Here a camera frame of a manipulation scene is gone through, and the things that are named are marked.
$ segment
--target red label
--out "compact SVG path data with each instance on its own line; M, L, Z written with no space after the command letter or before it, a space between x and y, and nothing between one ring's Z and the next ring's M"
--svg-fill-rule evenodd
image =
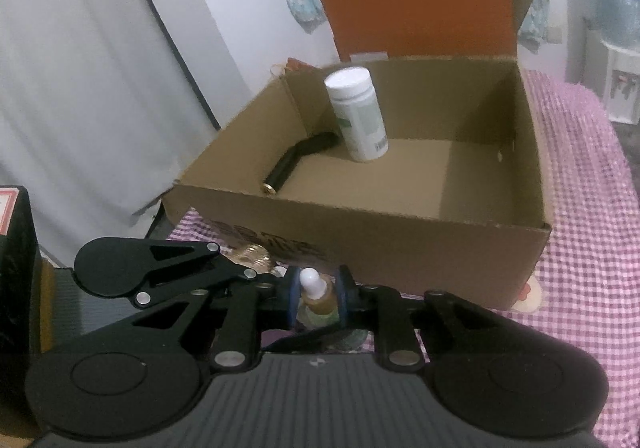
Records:
M17 199L17 188L0 188L0 235L6 235L9 231L9 222Z

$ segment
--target gold foil wrapper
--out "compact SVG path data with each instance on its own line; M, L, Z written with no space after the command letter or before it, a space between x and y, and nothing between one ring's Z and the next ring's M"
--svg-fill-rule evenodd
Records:
M275 267L275 262L271 259L271 255L260 244L239 247L225 256L230 261L245 268L255 269L258 273L270 273L271 269Z

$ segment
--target white plastic bottle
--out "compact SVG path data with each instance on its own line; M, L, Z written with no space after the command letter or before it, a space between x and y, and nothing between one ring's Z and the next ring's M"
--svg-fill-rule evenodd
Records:
M366 67L347 67L324 79L351 157L371 161L389 148L376 91Z

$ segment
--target pink gingham tablecloth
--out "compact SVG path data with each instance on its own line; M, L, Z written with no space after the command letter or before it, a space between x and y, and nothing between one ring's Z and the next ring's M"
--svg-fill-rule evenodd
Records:
M591 91L526 72L550 155L554 230L536 276L543 305L504 313L590 352L609 377L594 434L611 448L638 446L640 426L640 211L618 139ZM172 239L211 241L191 209Z

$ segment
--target metal screw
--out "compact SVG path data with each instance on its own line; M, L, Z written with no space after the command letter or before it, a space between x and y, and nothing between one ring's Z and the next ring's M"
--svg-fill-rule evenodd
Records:
M136 295L136 302L138 302L140 305L146 305L151 302L151 295L149 295L146 291L140 291L140 293Z
M413 351L393 351L389 354L389 361L401 367L410 367L420 361L420 355Z
M285 268L284 266L276 266L275 268L271 269L271 274L274 277L278 277L279 279L281 279L287 274L287 268Z
M220 367L238 367L244 363L246 356L238 351L222 351L213 358Z

